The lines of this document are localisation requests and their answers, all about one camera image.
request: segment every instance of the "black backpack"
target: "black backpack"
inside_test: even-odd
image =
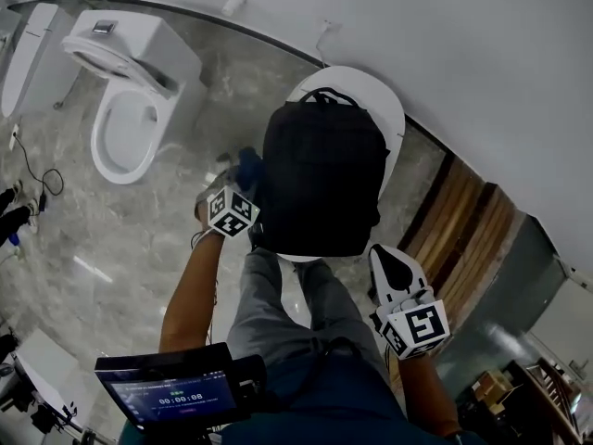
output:
[[[361,254],[379,223],[388,153],[369,113],[347,95],[322,87],[284,104],[264,140],[259,245],[301,256]]]

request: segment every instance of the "backpack handle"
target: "backpack handle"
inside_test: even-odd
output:
[[[335,95],[336,97],[338,97],[340,99],[344,99],[345,101],[349,102],[350,105],[354,106],[355,108],[359,108],[359,105],[352,97],[350,97],[349,95],[338,93],[335,89],[333,89],[331,87],[318,87],[317,89],[313,89],[311,92],[303,95],[299,102],[300,103],[307,102],[307,99],[309,99],[310,97],[315,97],[315,100],[317,102],[321,103],[324,100],[324,97],[319,97],[319,95],[321,93],[330,93],[331,95]]]

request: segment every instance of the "white toilet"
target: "white toilet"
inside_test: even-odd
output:
[[[194,127],[206,94],[199,79],[202,63],[163,19],[86,10],[62,47],[109,80],[95,117],[91,152],[110,182],[138,181],[165,134]]]
[[[48,110],[64,101],[81,70],[60,47],[73,25],[74,18],[57,5],[37,4],[6,72],[5,117]]]
[[[385,138],[389,155],[385,160],[385,174],[379,197],[385,191],[391,173],[396,166],[397,156],[406,132],[406,115],[396,94],[377,78],[348,66],[332,66],[311,74],[295,87],[287,101],[297,102],[306,93],[320,87],[331,87],[337,92],[349,95],[371,114]],[[291,256],[278,254],[291,262],[315,261],[319,257]]]

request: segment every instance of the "person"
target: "person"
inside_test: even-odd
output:
[[[205,199],[198,197],[196,203],[203,229],[208,228]],[[209,232],[192,252],[164,316],[160,352],[206,345],[224,241]],[[372,331],[347,289],[322,260],[295,267],[311,328],[296,324],[283,308],[276,255],[254,248],[245,259],[239,306],[227,340],[235,359],[260,355],[268,370],[267,389],[280,402],[291,397],[294,401],[282,412],[254,413],[228,425],[221,431],[223,444],[484,444],[461,430],[455,404],[429,356],[399,362],[406,418],[389,387]],[[295,397],[319,354],[338,337],[347,338],[355,350],[336,348],[313,383]]]
[[[37,232],[39,207],[36,199],[31,199],[25,206],[4,214],[10,204],[19,202],[23,192],[22,181],[17,180],[10,188],[0,194],[0,246],[3,246],[10,235],[15,234],[23,224],[28,224],[34,233]]]

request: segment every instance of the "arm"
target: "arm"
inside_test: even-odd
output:
[[[206,214],[199,217],[206,219]],[[222,235],[210,233],[200,239],[192,252],[165,312],[158,352],[190,350],[206,345],[223,243]]]
[[[410,422],[439,437],[461,432],[455,403],[445,391],[430,356],[400,361],[399,374]]]

